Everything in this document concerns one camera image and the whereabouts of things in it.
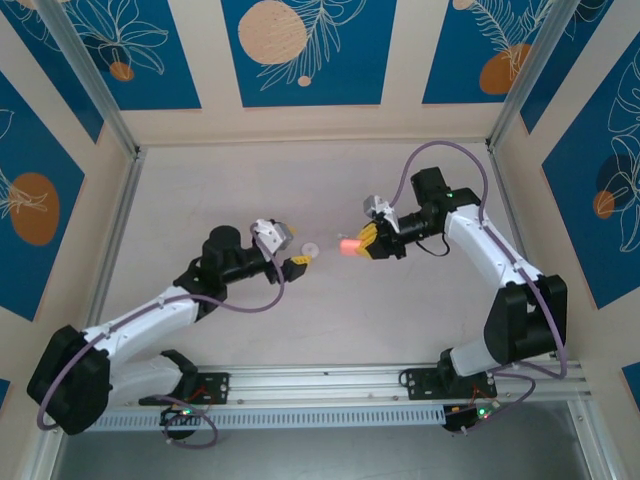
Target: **orange object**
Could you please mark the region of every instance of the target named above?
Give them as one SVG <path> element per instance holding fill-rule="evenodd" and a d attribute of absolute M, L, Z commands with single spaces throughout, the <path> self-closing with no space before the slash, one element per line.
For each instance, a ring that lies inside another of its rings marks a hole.
<path fill-rule="evenodd" d="M 355 257 L 358 255 L 358 248 L 362 245 L 362 240 L 356 238 L 343 238 L 340 241 L 340 253 L 347 257 Z"/>

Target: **peach circle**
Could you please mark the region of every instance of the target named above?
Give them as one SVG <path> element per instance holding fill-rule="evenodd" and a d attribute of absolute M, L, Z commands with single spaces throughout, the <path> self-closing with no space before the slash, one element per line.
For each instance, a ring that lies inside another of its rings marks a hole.
<path fill-rule="evenodd" d="M 31 197 L 46 194 L 46 198 L 39 203 L 44 209 L 23 204 L 19 208 L 12 208 L 10 215 L 13 229 L 25 242 L 38 247 L 48 244 L 56 234 L 60 221 L 60 200 L 56 187 L 39 173 L 24 173 L 13 181 L 12 186 Z"/>
<path fill-rule="evenodd" d="M 134 77 L 133 69 L 122 62 L 113 62 L 109 67 L 109 72 L 113 75 L 113 78 L 121 82 L 130 82 Z"/>
<path fill-rule="evenodd" d="M 298 79 L 298 85 L 300 85 L 301 87 L 308 87 L 309 85 L 311 85 L 311 78 L 303 75 Z"/>
<path fill-rule="evenodd" d="M 598 192 L 596 197 L 593 199 L 593 210 L 596 212 L 598 217 L 606 220 L 613 214 L 616 206 L 615 203 L 616 201 L 613 198 L 613 194 L 603 190 Z"/>
<path fill-rule="evenodd" d="M 262 65 L 293 60 L 307 45 L 307 29 L 300 16 L 276 0 L 251 7 L 240 19 L 238 37 L 246 54 Z"/>

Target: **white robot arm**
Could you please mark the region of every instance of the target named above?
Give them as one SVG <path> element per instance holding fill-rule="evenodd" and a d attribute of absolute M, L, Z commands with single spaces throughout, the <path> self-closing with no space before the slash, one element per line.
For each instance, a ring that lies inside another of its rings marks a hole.
<path fill-rule="evenodd" d="M 151 360 L 130 360 L 160 338 L 211 313 L 226 300 L 230 283 L 259 273 L 270 283 L 291 282 L 305 273 L 310 257 L 286 259 L 281 267 L 272 261 L 293 238 L 285 224 L 257 220 L 252 232 L 252 245 L 244 249 L 237 229 L 215 228 L 203 245 L 202 256 L 157 298 L 82 332 L 71 326 L 58 330 L 27 393 L 42 404 L 47 392 L 55 388 L 46 411 L 70 435 L 84 431 L 113 406 L 157 394 L 188 398 L 196 388 L 197 368 L 180 353 L 170 350 Z M 225 306 L 236 311 L 263 310 Z M 52 387 L 71 358 L 92 342 L 93 348 L 73 365 L 62 383 Z"/>
<path fill-rule="evenodd" d="M 562 279 L 544 276 L 518 254 L 489 218 L 481 215 L 478 197 L 468 188 L 451 190 L 439 168 L 421 170 L 411 177 L 411 183 L 420 205 L 418 212 L 398 217 L 387 202 L 370 196 L 364 211 L 372 221 L 357 239 L 343 240 L 341 248 L 347 255 L 400 259 L 406 256 L 407 244 L 446 234 L 497 292 L 483 335 L 442 353 L 438 376 L 444 390 L 448 385 L 464 383 L 464 377 L 556 350 L 553 334 L 525 275 L 550 307 L 564 343 L 567 288 Z"/>

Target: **purple cable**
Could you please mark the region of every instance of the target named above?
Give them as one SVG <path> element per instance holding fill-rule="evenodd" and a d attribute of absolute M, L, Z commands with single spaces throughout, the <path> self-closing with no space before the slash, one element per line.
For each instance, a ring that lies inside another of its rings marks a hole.
<path fill-rule="evenodd" d="M 261 313 L 261 312 L 265 312 L 265 311 L 269 310 L 270 308 L 273 308 L 282 299 L 282 296 L 284 295 L 284 283 L 285 283 L 284 274 L 282 272 L 282 268 L 280 267 L 280 265 L 278 264 L 278 262 L 276 260 L 275 255 L 273 253 L 271 253 L 271 251 L 265 246 L 265 244 L 262 242 L 262 240 L 260 240 L 260 238 L 256 234 L 255 227 L 256 227 L 255 223 L 253 225 L 251 225 L 251 235 L 254 238 L 256 244 L 258 245 L 258 247 L 260 247 L 260 250 L 262 250 L 263 252 L 267 253 L 267 256 L 269 257 L 269 260 L 273 263 L 273 265 L 274 265 L 274 267 L 276 269 L 276 274 L 278 275 L 278 281 L 280 283 L 280 288 L 278 290 L 278 295 L 276 295 L 276 298 L 274 298 L 270 303 L 268 303 L 267 305 L 264 305 L 262 307 L 247 308 L 247 307 L 237 307 L 235 305 L 229 305 L 229 304 L 227 304 L 225 302 L 221 302 L 220 300 L 218 300 L 216 298 L 208 297 L 206 295 L 185 294 L 185 295 L 176 295 L 174 297 L 169 297 L 169 298 L 165 299 L 162 302 L 162 304 L 155 303 L 155 304 L 147 305 L 146 307 L 141 308 L 140 310 L 132 313 L 128 317 L 122 319 L 118 323 L 116 323 L 113 326 L 111 326 L 106 334 L 100 333 L 99 335 L 97 335 L 93 340 L 91 340 L 84 347 L 82 347 L 80 349 L 80 351 L 78 351 L 78 353 L 76 353 L 73 356 L 73 358 L 71 360 L 69 360 L 69 363 L 67 363 L 62 368 L 62 370 L 60 370 L 60 373 L 58 374 L 58 376 L 51 383 L 51 386 L 49 387 L 49 390 L 47 390 L 47 393 L 45 394 L 44 398 L 42 399 L 42 403 L 40 404 L 40 408 L 38 409 L 38 414 L 36 416 L 36 423 L 38 424 L 38 428 L 40 428 L 40 430 L 45 430 L 46 431 L 46 430 L 53 430 L 54 428 L 58 427 L 57 423 L 54 423 L 54 424 L 51 424 L 51 425 L 47 425 L 44 422 L 44 415 L 45 415 L 45 413 L 47 411 L 47 407 L 49 406 L 49 403 L 51 402 L 51 398 L 53 397 L 54 393 L 56 392 L 58 387 L 60 387 L 60 384 L 62 383 L 64 378 L 68 375 L 68 373 L 71 371 L 71 369 L 80 361 L 80 359 L 82 357 L 84 357 L 87 354 L 87 352 L 89 350 L 91 350 L 93 347 L 95 347 L 96 344 L 98 344 L 101 340 L 104 340 L 105 338 L 107 338 L 107 336 L 111 335 L 113 332 L 116 332 L 120 328 L 122 328 L 125 325 L 133 322 L 134 320 L 146 315 L 147 313 L 152 312 L 152 311 L 156 310 L 157 308 L 163 308 L 164 305 L 168 305 L 168 304 L 175 303 L 175 302 L 180 302 L 182 300 L 199 300 L 199 301 L 202 301 L 202 302 L 208 302 L 208 303 L 212 303 L 212 304 L 214 304 L 214 305 L 216 305 L 218 307 L 226 308 L 227 310 L 231 310 L 233 312 L 239 312 L 239 313 Z M 174 399 L 174 398 L 171 398 L 171 397 L 166 397 L 166 398 L 170 399 L 169 401 L 171 401 L 173 403 L 177 403 L 177 404 L 180 404 L 180 405 L 183 405 L 183 406 L 187 405 L 187 408 L 192 408 L 190 405 L 184 404 L 184 402 L 182 402 L 182 400 Z M 213 422 L 209 419 L 209 417 L 206 417 L 206 421 L 210 425 L 213 424 Z M 217 440 L 217 433 L 216 433 L 216 438 L 214 439 L 214 443 L 211 444 L 211 445 L 208 445 L 208 444 L 207 445 L 208 446 L 213 446 L 215 444 L 215 440 Z M 185 445 L 185 444 L 177 444 L 176 443 L 175 445 L 176 446 L 180 446 L 181 448 L 189 447 L 188 445 Z M 193 445 L 192 447 L 194 447 L 194 448 L 206 448 L 206 447 L 202 447 L 200 445 Z"/>
<path fill-rule="evenodd" d="M 209 426 L 211 427 L 211 430 L 213 430 L 213 438 L 207 443 L 190 445 L 188 443 L 176 442 L 175 439 L 169 436 L 169 427 L 176 422 L 176 419 L 180 418 L 179 415 L 176 415 L 169 419 L 169 421 L 164 426 L 164 430 L 162 430 L 162 434 L 164 435 L 164 438 L 167 440 L 167 443 L 174 445 L 178 448 L 184 448 L 186 450 L 204 450 L 205 448 L 215 447 L 216 443 L 218 443 L 218 428 L 216 427 L 216 424 L 213 423 L 213 420 L 209 418 L 209 416 L 207 415 L 207 412 L 205 412 L 204 410 L 200 410 L 199 408 L 193 408 L 193 406 L 189 405 L 187 402 L 183 402 L 182 400 L 178 400 L 177 398 L 173 398 L 168 395 L 154 395 L 153 397 L 158 400 L 175 403 L 177 405 L 180 405 L 181 407 L 188 408 L 189 410 L 191 410 L 191 413 L 187 415 L 188 417 L 200 417 L 202 420 L 208 423 Z"/>
<path fill-rule="evenodd" d="M 507 256 L 509 261 L 516 268 L 516 271 L 520 274 L 520 276 L 522 276 L 524 281 L 527 283 L 527 285 L 533 292 L 533 295 L 536 298 L 538 305 L 540 305 L 542 313 L 544 314 L 547 324 L 549 325 L 549 329 L 551 330 L 551 335 L 553 336 L 553 340 L 556 344 L 556 349 L 558 351 L 558 357 L 560 360 L 560 373 L 556 373 L 545 367 L 541 367 L 539 365 L 535 365 L 530 362 L 519 362 L 519 363 L 529 368 L 538 370 L 539 372 L 545 373 L 546 375 L 549 375 L 552 378 L 562 380 L 567 375 L 567 363 L 568 363 L 567 352 L 565 350 L 564 344 L 562 343 L 560 332 L 558 330 L 558 327 L 556 326 L 556 322 L 553 319 L 553 314 L 551 313 L 551 309 L 549 308 L 549 305 L 547 305 L 547 302 L 542 296 L 542 293 L 540 292 L 540 290 L 538 289 L 534 281 L 531 279 L 531 277 L 527 274 L 527 272 L 525 272 L 525 270 L 522 267 L 517 266 L 517 260 L 511 253 L 511 250 L 500 240 L 500 238 L 498 238 L 498 236 L 495 234 L 495 232 L 491 230 L 491 228 L 489 228 L 487 225 L 484 225 L 484 222 L 485 222 L 484 209 L 487 203 L 487 196 L 489 194 L 489 178 L 487 176 L 487 171 L 485 170 L 484 166 L 480 162 L 480 159 L 478 159 L 478 157 L 476 157 L 473 153 L 471 153 L 462 145 L 458 145 L 457 143 L 449 142 L 447 140 L 434 140 L 431 142 L 427 142 L 423 145 L 420 145 L 418 148 L 416 148 L 413 151 L 413 153 L 407 159 L 404 165 L 404 168 L 402 170 L 402 175 L 400 176 L 400 185 L 398 185 L 398 190 L 396 191 L 396 194 L 394 195 L 393 200 L 389 202 L 389 205 L 393 207 L 400 199 L 400 195 L 402 194 L 402 190 L 404 189 L 407 176 L 409 175 L 409 168 L 411 167 L 411 164 L 413 163 L 415 158 L 418 156 L 418 154 L 423 150 L 436 145 L 443 145 L 443 146 L 452 147 L 452 148 L 455 148 L 456 150 L 459 150 L 460 152 L 464 153 L 467 157 L 469 157 L 473 161 L 473 163 L 475 163 L 476 166 L 478 167 L 478 170 L 480 171 L 480 175 L 482 176 L 482 196 L 480 198 L 480 206 L 478 207 L 478 220 L 480 221 L 480 224 L 482 225 L 483 230 L 487 232 L 487 235 L 491 238 L 491 240 L 493 240 L 493 242 L 498 246 L 498 248 Z M 519 375 L 515 373 L 498 373 L 500 370 L 503 370 L 504 368 L 506 367 L 504 366 L 498 367 L 496 369 L 493 369 L 492 372 L 494 373 L 494 375 L 498 375 L 502 377 L 511 377 L 511 378 L 519 378 L 522 380 L 529 380 L 531 382 L 531 388 L 524 395 L 522 395 L 522 397 L 520 397 L 515 402 L 513 402 L 509 407 L 503 407 L 498 412 L 509 410 L 511 406 L 522 403 L 525 399 L 527 399 L 533 393 L 533 391 L 536 388 L 536 381 L 533 378 L 528 377 L 526 375 Z M 474 425 L 473 427 L 468 428 L 466 431 L 469 432 L 471 430 L 474 430 L 485 423 L 486 422 L 480 422 Z"/>
<path fill-rule="evenodd" d="M 478 170 L 480 170 L 480 175 L 482 175 L 482 183 L 484 184 L 484 188 L 482 190 L 482 199 L 480 201 L 480 209 L 484 210 L 484 204 L 487 201 L 487 195 L 489 193 L 489 179 L 487 178 L 486 170 L 482 166 L 482 163 L 480 163 L 480 160 L 478 159 L 478 157 L 476 157 L 473 153 L 471 153 L 469 150 L 464 148 L 462 145 L 458 145 L 457 143 L 450 142 L 448 140 L 433 140 L 431 142 L 427 142 L 424 145 L 420 145 L 418 148 L 416 148 L 413 151 L 411 155 L 409 155 L 409 158 L 407 158 L 407 162 L 404 164 L 402 175 L 400 176 L 400 185 L 398 185 L 398 190 L 396 190 L 396 194 L 393 196 L 393 200 L 389 202 L 389 206 L 393 207 L 396 203 L 398 203 L 398 200 L 400 200 L 400 195 L 402 195 L 404 184 L 407 181 L 407 176 L 409 175 L 409 168 L 411 167 L 411 164 L 413 163 L 415 158 L 418 156 L 418 154 L 429 147 L 435 147 L 438 145 L 455 148 L 456 150 L 459 150 L 462 153 L 464 153 L 467 157 L 469 157 L 473 161 L 473 163 L 476 164 L 476 166 L 478 167 Z"/>
<path fill-rule="evenodd" d="M 480 428 L 483 425 L 486 425 L 487 423 L 492 421 L 496 416 L 504 415 L 508 411 L 512 410 L 514 407 L 516 407 L 516 406 L 520 405 L 521 403 L 523 403 L 527 398 L 529 398 L 531 396 L 533 391 L 536 389 L 536 381 L 531 377 L 527 377 L 526 375 L 520 375 L 518 373 L 498 373 L 498 372 L 496 372 L 496 373 L 494 373 L 494 376 L 505 377 L 505 378 L 517 378 L 518 380 L 529 380 L 529 382 L 531 382 L 531 386 L 529 387 L 529 390 L 527 390 L 525 393 L 523 393 L 520 398 L 518 398 L 513 403 L 510 403 L 506 407 L 500 407 L 498 410 L 496 410 L 495 413 L 489 415 L 489 418 L 486 418 L 486 419 L 476 423 L 475 425 L 473 425 L 473 426 L 471 426 L 469 428 L 465 428 L 464 430 L 456 431 L 456 432 L 453 432 L 453 433 L 466 435 L 469 432 L 477 430 L 478 428 Z"/>

